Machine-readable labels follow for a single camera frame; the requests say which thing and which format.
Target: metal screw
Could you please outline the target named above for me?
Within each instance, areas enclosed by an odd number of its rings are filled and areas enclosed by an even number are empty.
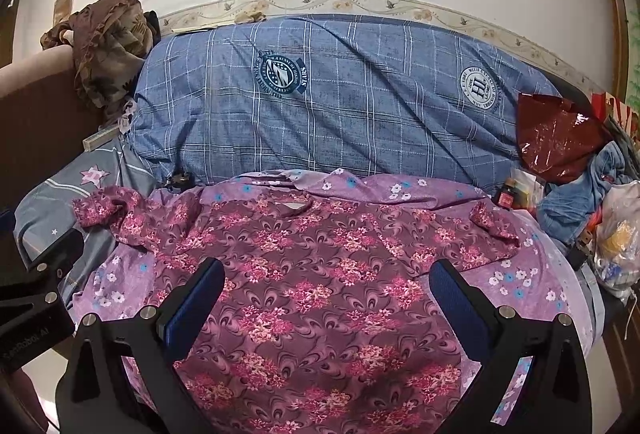
[[[574,322],[571,320],[571,317],[566,313],[560,313],[558,315],[558,322],[560,322],[563,326],[570,326]]]
[[[156,316],[157,311],[155,306],[145,306],[140,310],[140,316],[145,320],[149,320]]]
[[[498,308],[498,313],[500,313],[501,317],[506,319],[512,319],[514,318],[514,316],[516,316],[516,310],[511,306],[500,306]]]
[[[89,313],[88,315],[85,315],[82,318],[82,324],[84,324],[85,326],[90,326],[94,322],[95,322],[95,314],[94,313]]]

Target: red plastic bag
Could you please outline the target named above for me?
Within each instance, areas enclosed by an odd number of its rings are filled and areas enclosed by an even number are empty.
[[[548,94],[520,94],[516,138],[524,166],[547,182],[574,181],[612,140],[602,123],[576,104]]]

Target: logo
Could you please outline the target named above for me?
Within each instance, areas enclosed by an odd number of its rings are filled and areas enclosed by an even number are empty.
[[[20,351],[25,350],[31,344],[34,344],[49,334],[49,330],[47,328],[42,328],[39,332],[35,332],[30,337],[24,337],[21,342],[16,342],[15,345],[7,352],[2,354],[2,357],[5,360],[11,360],[16,354],[20,353]]]
[[[490,109],[495,102],[494,81],[480,68],[465,69],[460,75],[460,87],[469,101],[480,109]]]
[[[283,55],[261,53],[254,75],[260,86],[276,94],[304,93],[309,76],[302,59],[295,62]]]

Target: pink star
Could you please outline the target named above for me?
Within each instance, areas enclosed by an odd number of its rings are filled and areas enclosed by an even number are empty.
[[[86,183],[93,183],[97,188],[100,188],[100,179],[109,174],[104,170],[98,169],[97,165],[94,165],[89,170],[85,170],[80,173],[82,174],[82,181],[80,183],[81,185],[84,185]]]

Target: picture frame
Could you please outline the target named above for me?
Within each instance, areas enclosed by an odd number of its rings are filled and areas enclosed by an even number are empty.
[[[73,13],[73,3],[74,0],[56,0],[53,5],[53,24],[51,27],[69,18]]]

